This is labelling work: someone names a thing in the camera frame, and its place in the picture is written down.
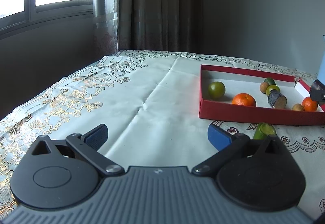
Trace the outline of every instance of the tablecloth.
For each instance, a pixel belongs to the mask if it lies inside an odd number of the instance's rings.
[[[125,169],[136,165],[191,170],[215,154],[207,138],[211,120],[198,117],[200,64],[300,76],[308,84],[316,79],[296,69],[225,56],[164,51],[106,56],[63,78],[0,122],[0,217],[17,207],[10,178],[40,134],[64,139],[104,123],[109,136],[99,152]],[[250,137],[256,128],[214,122],[231,134]],[[325,211],[325,127],[276,126],[276,130],[306,177],[299,207],[315,219]]]

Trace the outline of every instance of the cardboard box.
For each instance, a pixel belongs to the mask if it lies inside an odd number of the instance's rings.
[[[265,78],[273,78],[281,93],[287,98],[285,109],[273,109],[268,97],[259,90]],[[225,95],[219,101],[209,97],[208,86],[220,81],[225,85]],[[201,65],[199,117],[202,119],[223,120],[245,123],[267,122],[279,125],[325,125],[325,112],[318,106],[316,112],[292,111],[294,104],[309,96],[310,87],[294,76],[282,75],[251,69]],[[254,97],[256,107],[231,104],[239,93]]]

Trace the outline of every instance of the orange fruit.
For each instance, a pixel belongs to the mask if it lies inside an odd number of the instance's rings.
[[[234,96],[232,104],[256,107],[255,99],[247,93],[240,93]]]
[[[316,111],[318,108],[318,102],[311,100],[310,97],[304,98],[301,105],[305,111]]]

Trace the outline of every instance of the gray wall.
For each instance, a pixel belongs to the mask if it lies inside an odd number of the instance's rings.
[[[75,16],[0,40],[0,120],[95,60],[92,27],[92,18]]]
[[[317,73],[325,0],[203,0],[204,53]]]

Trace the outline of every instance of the patterned curtain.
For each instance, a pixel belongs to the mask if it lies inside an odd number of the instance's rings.
[[[165,50],[199,53],[202,0],[94,0],[98,53]]]

